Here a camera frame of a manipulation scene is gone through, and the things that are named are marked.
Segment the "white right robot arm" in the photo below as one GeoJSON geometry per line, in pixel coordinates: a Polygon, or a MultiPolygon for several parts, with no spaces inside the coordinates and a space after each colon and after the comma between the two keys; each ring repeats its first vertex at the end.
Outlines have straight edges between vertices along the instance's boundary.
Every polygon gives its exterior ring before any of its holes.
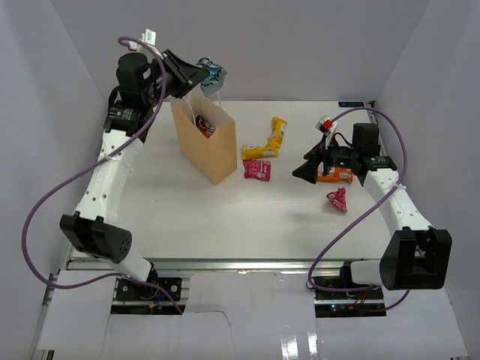
{"type": "Polygon", "coordinates": [[[391,240],[380,259],[361,259],[344,265],[338,281],[340,293],[356,299],[366,287],[387,290],[438,290],[444,286],[452,237],[436,229],[416,208],[389,156],[380,154],[377,125],[357,123],[352,140],[341,146],[335,139],[336,123],[330,118],[318,124],[321,141],[305,156],[293,176],[311,184],[318,170],[348,169],[379,206],[391,240]]]}

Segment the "large orange mango snack bag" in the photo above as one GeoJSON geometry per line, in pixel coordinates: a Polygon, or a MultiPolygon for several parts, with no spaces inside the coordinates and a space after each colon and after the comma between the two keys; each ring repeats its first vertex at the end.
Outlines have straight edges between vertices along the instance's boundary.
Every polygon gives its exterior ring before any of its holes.
{"type": "Polygon", "coordinates": [[[202,133],[202,135],[207,139],[215,132],[214,128],[208,128],[208,127],[200,128],[199,130],[202,133]]]}

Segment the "silver blue snack packet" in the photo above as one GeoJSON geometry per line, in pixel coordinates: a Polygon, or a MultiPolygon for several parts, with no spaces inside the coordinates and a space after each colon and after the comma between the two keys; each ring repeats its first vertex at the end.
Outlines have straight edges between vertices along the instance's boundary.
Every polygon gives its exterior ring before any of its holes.
{"type": "Polygon", "coordinates": [[[200,83],[202,93],[209,97],[219,92],[227,76],[225,68],[212,61],[209,57],[199,59],[196,65],[208,71],[208,75],[200,83]]]}

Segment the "dark purple candy packet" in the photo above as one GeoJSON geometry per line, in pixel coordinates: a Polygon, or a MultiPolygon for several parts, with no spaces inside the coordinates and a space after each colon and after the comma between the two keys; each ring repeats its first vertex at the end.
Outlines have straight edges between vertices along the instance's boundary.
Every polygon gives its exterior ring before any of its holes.
{"type": "Polygon", "coordinates": [[[216,130],[216,127],[213,126],[208,120],[206,120],[201,115],[198,115],[195,118],[195,126],[199,131],[200,131],[200,128],[214,128],[216,130]]]}

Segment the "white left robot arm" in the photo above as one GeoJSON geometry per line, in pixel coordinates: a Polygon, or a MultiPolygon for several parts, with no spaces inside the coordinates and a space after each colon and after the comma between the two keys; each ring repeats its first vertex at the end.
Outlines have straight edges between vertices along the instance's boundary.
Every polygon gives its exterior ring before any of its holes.
{"type": "Polygon", "coordinates": [[[61,216],[60,229],[73,247],[134,278],[132,288],[141,299],[154,297],[159,283],[150,275],[152,264],[134,250],[131,232],[117,225],[122,192],[161,98],[182,98],[208,75],[169,50],[152,60],[140,52],[123,55],[103,125],[100,164],[74,213],[61,216]]]}

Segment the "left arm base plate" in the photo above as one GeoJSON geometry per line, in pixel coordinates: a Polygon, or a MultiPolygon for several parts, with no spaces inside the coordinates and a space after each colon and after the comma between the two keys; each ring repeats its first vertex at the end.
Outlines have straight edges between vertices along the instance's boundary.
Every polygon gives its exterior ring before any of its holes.
{"type": "MultiPolygon", "coordinates": [[[[159,277],[157,284],[165,289],[183,311],[182,279],[159,277]]],[[[115,284],[111,314],[115,315],[179,315],[166,295],[158,289],[135,284],[121,278],[115,284]]]]}

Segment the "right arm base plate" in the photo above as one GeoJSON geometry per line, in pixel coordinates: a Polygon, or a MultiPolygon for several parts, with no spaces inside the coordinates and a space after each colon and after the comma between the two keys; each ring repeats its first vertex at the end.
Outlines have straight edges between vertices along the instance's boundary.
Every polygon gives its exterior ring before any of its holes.
{"type": "Polygon", "coordinates": [[[317,319],[386,316],[386,304],[380,288],[369,292],[326,292],[314,289],[308,282],[306,287],[314,293],[317,319]]]}

